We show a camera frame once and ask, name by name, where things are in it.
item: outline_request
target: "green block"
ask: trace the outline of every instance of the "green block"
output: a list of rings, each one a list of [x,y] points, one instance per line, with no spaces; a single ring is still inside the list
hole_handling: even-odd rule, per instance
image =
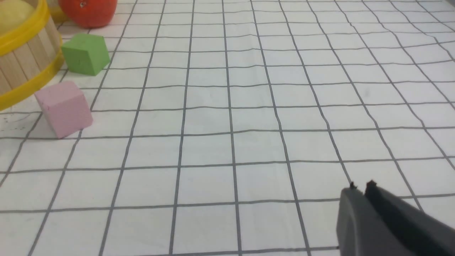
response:
[[[71,72],[96,76],[111,60],[104,37],[77,34],[61,46]]]

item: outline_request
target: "basket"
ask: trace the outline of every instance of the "basket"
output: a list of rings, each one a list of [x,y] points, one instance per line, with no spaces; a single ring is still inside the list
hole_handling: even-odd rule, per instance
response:
[[[49,6],[49,12],[51,13],[52,19],[56,24],[69,20],[61,10],[58,0],[47,0],[47,5]]]
[[[32,95],[63,65],[62,40],[46,0],[26,0],[35,11],[0,36],[0,110]]]

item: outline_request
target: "pink cube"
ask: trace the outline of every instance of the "pink cube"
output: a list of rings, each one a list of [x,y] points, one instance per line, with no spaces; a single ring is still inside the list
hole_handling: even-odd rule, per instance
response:
[[[35,92],[35,97],[57,138],[93,123],[84,93],[73,82],[62,82]]]

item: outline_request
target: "yellow ball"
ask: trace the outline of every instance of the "yellow ball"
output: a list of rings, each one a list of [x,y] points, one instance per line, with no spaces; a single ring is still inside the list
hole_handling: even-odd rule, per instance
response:
[[[19,27],[34,11],[22,0],[0,0],[0,35]]]

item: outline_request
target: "yellow rim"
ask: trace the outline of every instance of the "yellow rim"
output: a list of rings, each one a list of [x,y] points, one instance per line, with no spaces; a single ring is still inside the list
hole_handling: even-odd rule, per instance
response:
[[[54,20],[54,23],[62,23],[62,22],[70,20],[60,9],[60,6],[57,6],[54,8],[49,8],[49,11],[51,12],[51,16],[52,16],[52,19]]]
[[[56,58],[39,75],[32,78],[25,84],[0,95],[0,111],[17,104],[46,85],[60,70],[64,59],[61,50]]]
[[[22,46],[43,29],[51,14],[45,0],[38,1],[33,14],[18,28],[0,36],[0,56]]]

